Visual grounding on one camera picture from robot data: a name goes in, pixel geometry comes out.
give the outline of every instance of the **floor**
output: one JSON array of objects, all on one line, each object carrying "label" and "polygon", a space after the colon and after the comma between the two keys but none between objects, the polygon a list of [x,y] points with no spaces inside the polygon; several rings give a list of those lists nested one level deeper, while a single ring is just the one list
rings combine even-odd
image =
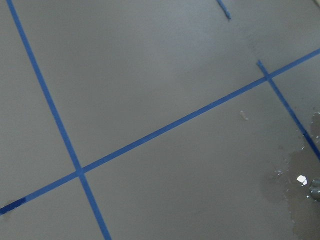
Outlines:
[{"label": "floor", "polygon": [[320,239],[320,8],[218,2],[0,0],[1,239]]}]

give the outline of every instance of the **gray floor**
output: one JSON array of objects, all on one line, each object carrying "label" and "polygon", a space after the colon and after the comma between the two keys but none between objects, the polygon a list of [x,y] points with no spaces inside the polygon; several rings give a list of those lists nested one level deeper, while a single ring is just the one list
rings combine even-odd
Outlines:
[{"label": "gray floor", "polygon": [[[223,2],[231,21],[215,0],[13,1],[82,167],[262,78],[258,60],[272,72],[320,47],[312,0]],[[4,0],[0,25],[3,207],[75,169]],[[274,78],[318,148],[319,64]],[[268,82],[85,175],[113,240],[320,239],[320,163]],[[104,239],[78,178],[0,233]]]}]

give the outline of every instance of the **blue grid line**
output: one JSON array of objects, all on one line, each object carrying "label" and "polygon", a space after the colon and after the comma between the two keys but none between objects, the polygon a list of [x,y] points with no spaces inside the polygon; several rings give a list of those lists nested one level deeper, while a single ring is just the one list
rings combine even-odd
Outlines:
[{"label": "blue grid line", "polygon": [[307,130],[304,128],[302,123],[297,118],[294,110],[290,107],[289,103],[287,102],[287,100],[285,99],[285,97],[283,96],[283,94],[281,93],[279,88],[277,87],[276,83],[273,81],[273,79],[272,79],[273,74],[271,75],[268,73],[267,69],[265,68],[265,66],[263,65],[263,63],[260,60],[257,62],[257,65],[260,67],[261,71],[263,72],[263,74],[266,77],[267,81],[269,82],[270,86],[274,90],[275,94],[278,96],[278,98],[280,99],[280,101],[282,102],[282,104],[284,105],[284,107],[286,108],[286,110],[288,111],[290,116],[292,117],[293,121],[298,126],[300,132],[302,133],[302,135],[304,136],[304,138],[306,139],[306,141],[308,142],[308,144],[312,148],[314,154],[316,155],[316,157],[320,161],[319,149],[317,148],[314,141],[312,140],[312,138],[308,134]]},{"label": "blue grid line", "polygon": [[224,15],[228,18],[228,20],[231,20],[231,15],[230,15],[230,12],[228,11],[226,5],[222,2],[222,0],[216,0],[216,1],[218,2],[220,7],[222,8],[222,10],[224,11]]},{"label": "blue grid line", "polygon": [[17,28],[17,30],[19,32],[19,35],[21,37],[21,40],[23,42],[24,48],[25,48],[25,50],[27,52],[27,55],[28,55],[29,60],[31,62],[31,65],[33,67],[33,70],[34,70],[34,72],[36,74],[38,82],[39,82],[39,84],[41,86],[41,89],[43,91],[45,99],[46,99],[46,101],[48,103],[48,106],[50,108],[50,111],[51,111],[51,113],[53,115],[55,123],[56,123],[56,125],[58,127],[58,130],[59,130],[59,132],[61,134],[61,137],[62,137],[62,139],[64,141],[64,145],[65,145],[65,147],[66,147],[66,149],[67,149],[67,151],[69,153],[69,156],[70,156],[70,158],[72,160],[72,163],[73,163],[74,168],[75,168],[75,172],[76,172],[77,176],[80,179],[80,182],[82,184],[83,190],[84,190],[84,192],[85,192],[85,194],[87,196],[87,199],[88,199],[88,201],[90,203],[90,206],[92,208],[94,216],[95,216],[95,218],[97,220],[97,223],[98,223],[98,225],[100,227],[101,233],[102,233],[102,235],[103,235],[105,240],[111,240],[109,231],[108,231],[107,226],[105,224],[105,221],[104,221],[104,219],[102,217],[102,214],[101,214],[101,212],[99,210],[99,207],[98,207],[98,204],[97,204],[97,202],[95,200],[95,197],[94,197],[94,195],[93,195],[93,193],[92,193],[92,191],[90,189],[90,186],[89,186],[88,181],[86,179],[85,173],[84,173],[84,171],[83,171],[83,169],[82,169],[82,167],[81,167],[81,165],[79,163],[78,157],[77,157],[76,152],[75,152],[75,150],[74,150],[74,148],[72,146],[70,138],[69,138],[69,136],[67,134],[67,131],[66,131],[65,127],[64,127],[64,124],[63,124],[63,122],[62,122],[62,120],[60,118],[60,115],[59,115],[58,110],[57,110],[57,108],[55,106],[55,103],[54,103],[54,101],[53,101],[53,99],[51,97],[51,94],[50,94],[49,89],[47,87],[47,84],[46,84],[46,82],[44,80],[44,77],[43,77],[43,75],[42,75],[42,73],[40,71],[40,68],[38,66],[37,60],[35,58],[35,55],[33,54],[32,48],[31,48],[31,46],[29,44],[29,41],[28,41],[27,36],[25,34],[25,31],[24,31],[24,29],[22,27],[22,24],[21,24],[20,20],[19,20],[18,14],[17,14],[16,9],[15,9],[15,6],[14,6],[12,0],[7,0],[6,2],[8,4],[9,9],[10,9],[12,18],[13,18],[14,23],[16,25],[16,28]]},{"label": "blue grid line", "polygon": [[[297,59],[297,60],[295,60],[295,61],[293,61],[293,62],[291,62],[291,63],[289,63],[288,65],[285,65],[285,66],[279,68],[278,70],[270,73],[269,76],[274,76],[274,77],[275,77],[275,76],[277,76],[277,75],[280,75],[280,74],[284,73],[285,71],[288,71],[289,69],[291,69],[291,68],[293,68],[293,67],[295,67],[295,66],[297,66],[297,65],[299,65],[299,64],[301,64],[301,63],[303,63],[303,62],[305,62],[305,61],[307,61],[307,60],[309,60],[309,59],[311,59],[311,58],[313,58],[313,57],[315,57],[315,56],[318,55],[318,54],[320,54],[320,48],[317,49],[317,50],[315,50],[315,51],[313,51],[313,52],[311,52],[311,53],[309,53],[309,54],[307,54],[307,55],[305,55],[305,56],[303,56],[303,57],[301,57],[301,58],[299,58],[299,59]],[[250,89],[252,89],[252,88],[254,88],[254,87],[257,87],[258,85],[260,85],[260,84],[262,84],[262,83],[264,83],[264,82],[266,82],[266,81],[267,81],[267,78],[266,78],[266,77],[260,78],[260,79],[258,79],[258,80],[256,80],[256,81],[248,84],[247,86],[244,86],[244,87],[242,87],[242,88],[240,88],[240,89],[238,89],[238,90],[230,93],[229,95],[227,95],[227,96],[230,96],[229,99],[226,99],[227,96],[222,97],[222,98],[218,99],[217,101],[212,102],[212,103],[210,103],[209,105],[207,105],[207,106],[205,106],[205,107],[203,107],[203,108],[200,108],[199,110],[205,109],[206,107],[209,107],[210,105],[211,105],[212,108],[214,108],[214,106],[213,106],[214,103],[216,103],[216,104],[217,104],[217,103],[222,104],[222,103],[223,103],[223,102],[222,102],[223,99],[224,99],[224,102],[227,102],[228,100],[230,100],[230,99],[232,99],[232,98],[240,95],[241,93],[244,93],[244,92],[246,92],[246,91],[248,91],[248,90],[250,90]],[[192,117],[192,118],[196,117],[195,115],[191,115],[191,114],[192,114],[192,113],[190,113],[190,114],[187,115],[187,116],[190,116],[190,117]],[[149,141],[149,140],[151,140],[151,139],[159,136],[159,135],[154,135],[156,132],[159,133],[159,135],[164,133],[164,132],[160,132],[160,131],[157,130],[157,131],[155,131],[155,132],[147,135],[147,136],[150,136],[150,137],[152,137],[152,138],[147,139],[147,138],[146,138],[147,136],[146,136],[146,137],[143,137],[143,138],[140,138],[141,142],[138,142],[139,140],[137,140],[137,141],[133,142],[133,143],[136,143],[136,144],[131,143],[131,144],[125,146],[125,147],[122,147],[121,149],[119,149],[119,150],[117,150],[117,151],[114,151],[113,153],[111,153],[111,154],[109,154],[109,155],[107,155],[107,156],[105,156],[105,157],[103,157],[103,158],[101,158],[101,159],[98,159],[97,161],[94,161],[93,163],[85,166],[85,167],[83,168],[83,170],[87,173],[88,171],[90,171],[90,170],[92,170],[92,169],[94,169],[94,168],[97,168],[98,166],[100,166],[100,165],[102,165],[102,164],[110,161],[111,159],[114,159],[114,158],[118,157],[119,155],[124,154],[125,152],[128,152],[129,150],[131,150],[131,149],[133,149],[133,148],[135,148],[135,147],[137,147],[137,146],[139,146],[139,145],[141,145],[141,144],[143,144],[143,143],[146,143],[147,141]],[[39,197],[39,196],[41,196],[41,195],[43,195],[43,194],[45,194],[45,193],[47,193],[47,192],[49,192],[49,191],[51,191],[51,190],[59,187],[60,185],[62,185],[62,184],[64,184],[64,183],[66,183],[66,182],[68,182],[68,181],[71,180],[71,179],[68,180],[68,178],[66,178],[66,177],[60,178],[59,180],[57,180],[57,181],[55,181],[55,182],[53,182],[53,183],[51,183],[51,184],[49,184],[49,185],[47,185],[47,186],[39,189],[39,190],[36,190],[36,191],[33,192],[33,193],[30,193],[29,195],[27,195],[27,196],[25,196],[25,197],[22,197],[22,198],[20,198],[20,199],[18,199],[18,200],[16,200],[16,201],[14,201],[14,202],[6,205],[6,206],[0,208],[0,216],[3,215],[3,214],[5,214],[5,213],[7,213],[7,212],[9,212],[9,211],[11,211],[11,210],[13,210],[13,209],[15,209],[15,208],[17,208],[17,207],[19,207],[19,206],[22,205],[22,204],[25,204],[25,203],[31,201],[32,199],[35,199],[35,198],[37,198],[37,197]]]}]

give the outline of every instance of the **concrete floor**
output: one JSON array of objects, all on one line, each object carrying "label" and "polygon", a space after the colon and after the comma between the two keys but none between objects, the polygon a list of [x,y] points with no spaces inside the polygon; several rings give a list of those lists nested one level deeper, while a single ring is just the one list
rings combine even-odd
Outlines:
[{"label": "concrete floor", "polygon": [[[320,47],[312,0],[223,2],[230,21],[215,0],[13,1],[82,167],[262,78],[258,60],[271,73]],[[4,0],[0,25],[4,207],[75,167]],[[318,149],[319,65],[273,78]],[[317,155],[267,81],[242,92],[86,171],[113,240],[320,239]],[[110,239],[86,193],[73,177],[27,200],[0,238]]]}]

